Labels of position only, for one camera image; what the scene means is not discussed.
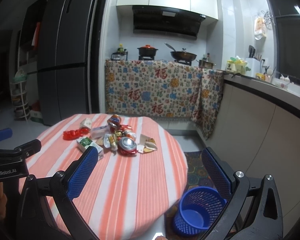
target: floor rug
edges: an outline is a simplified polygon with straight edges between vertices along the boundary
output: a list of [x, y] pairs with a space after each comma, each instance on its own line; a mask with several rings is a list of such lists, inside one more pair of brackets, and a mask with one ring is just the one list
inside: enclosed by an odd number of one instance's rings
[[[215, 189], [215, 186], [210, 179], [205, 167], [202, 164], [201, 160], [201, 151], [199, 152], [185, 152], [187, 163], [188, 163], [188, 179], [187, 185], [184, 192], [198, 186], [212, 187]], [[166, 238], [168, 240], [197, 240], [198, 236], [193, 237], [181, 237], [176, 235], [173, 231], [173, 217], [177, 212], [178, 203], [174, 204], [166, 213], [165, 213], [165, 228], [166, 228]]]

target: blue trash can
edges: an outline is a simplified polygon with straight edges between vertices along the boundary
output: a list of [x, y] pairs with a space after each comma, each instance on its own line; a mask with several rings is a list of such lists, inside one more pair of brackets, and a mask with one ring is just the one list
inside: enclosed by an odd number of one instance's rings
[[224, 205], [219, 193], [210, 187], [195, 187], [181, 198], [173, 220], [175, 232], [181, 236], [193, 236], [208, 230]]

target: striped tablecloth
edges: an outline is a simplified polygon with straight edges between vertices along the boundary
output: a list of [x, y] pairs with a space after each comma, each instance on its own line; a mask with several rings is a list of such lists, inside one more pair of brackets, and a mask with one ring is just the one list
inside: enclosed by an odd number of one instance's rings
[[[77, 114], [43, 132], [41, 151], [27, 159], [30, 174], [53, 176], [79, 159], [76, 141], [65, 141], [65, 130], [79, 128], [89, 117], [92, 126], [106, 125], [108, 114]], [[179, 143], [148, 117], [123, 117], [137, 134], [152, 137], [158, 150], [126, 157], [105, 150], [81, 195], [73, 202], [101, 240], [129, 239], [142, 235], [182, 195], [187, 182], [187, 162]], [[25, 178], [20, 179], [21, 192]], [[59, 228], [68, 233], [52, 197], [47, 197]]]

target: pan lid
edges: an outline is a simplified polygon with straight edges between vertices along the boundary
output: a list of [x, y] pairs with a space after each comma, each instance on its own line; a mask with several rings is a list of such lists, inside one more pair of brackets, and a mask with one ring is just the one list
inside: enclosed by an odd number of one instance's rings
[[141, 48], [156, 49], [155, 47], [152, 47], [149, 44], [142, 46]]

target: refrigerator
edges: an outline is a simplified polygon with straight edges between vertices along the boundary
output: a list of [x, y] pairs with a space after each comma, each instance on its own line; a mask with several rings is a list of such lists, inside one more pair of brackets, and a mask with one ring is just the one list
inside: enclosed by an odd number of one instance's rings
[[94, 3], [95, 0], [47, 0], [37, 59], [45, 125], [89, 112], [88, 39]]

